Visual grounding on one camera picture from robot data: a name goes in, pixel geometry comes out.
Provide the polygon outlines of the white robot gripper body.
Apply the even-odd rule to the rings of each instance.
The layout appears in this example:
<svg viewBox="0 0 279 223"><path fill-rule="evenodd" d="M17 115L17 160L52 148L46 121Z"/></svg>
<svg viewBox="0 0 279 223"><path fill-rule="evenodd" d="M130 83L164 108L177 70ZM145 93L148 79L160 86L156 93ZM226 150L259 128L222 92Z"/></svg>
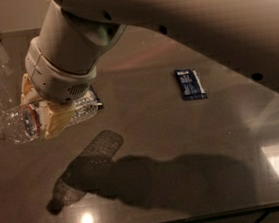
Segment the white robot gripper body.
<svg viewBox="0 0 279 223"><path fill-rule="evenodd" d="M39 96L55 103L67 103L84 96L97 74L95 66L84 74L73 74L55 67L39 49L38 38L30 42L25 65Z"/></svg>

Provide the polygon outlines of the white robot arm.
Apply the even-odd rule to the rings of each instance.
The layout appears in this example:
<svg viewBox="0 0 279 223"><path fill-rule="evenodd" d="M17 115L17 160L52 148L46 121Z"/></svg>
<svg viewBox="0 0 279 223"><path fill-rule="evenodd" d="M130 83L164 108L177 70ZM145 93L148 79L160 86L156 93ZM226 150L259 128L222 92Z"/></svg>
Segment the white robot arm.
<svg viewBox="0 0 279 223"><path fill-rule="evenodd" d="M50 0L30 42L23 103L45 101L46 138L58 136L96 65L125 27L176 40L279 93L279 0Z"/></svg>

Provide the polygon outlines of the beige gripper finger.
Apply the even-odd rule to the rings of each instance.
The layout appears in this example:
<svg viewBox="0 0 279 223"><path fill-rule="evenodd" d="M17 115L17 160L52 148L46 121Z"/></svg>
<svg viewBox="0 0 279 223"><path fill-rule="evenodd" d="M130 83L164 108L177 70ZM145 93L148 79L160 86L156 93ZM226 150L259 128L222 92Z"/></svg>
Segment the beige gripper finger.
<svg viewBox="0 0 279 223"><path fill-rule="evenodd" d="M28 74L25 73L23 75L21 83L20 101L23 105L40 102L42 100L42 97L40 97L39 93L35 90Z"/></svg>
<svg viewBox="0 0 279 223"><path fill-rule="evenodd" d="M53 139L58 137L70 122L70 119L74 116L76 106L72 102L57 104L42 100L38 109L44 137Z"/></svg>

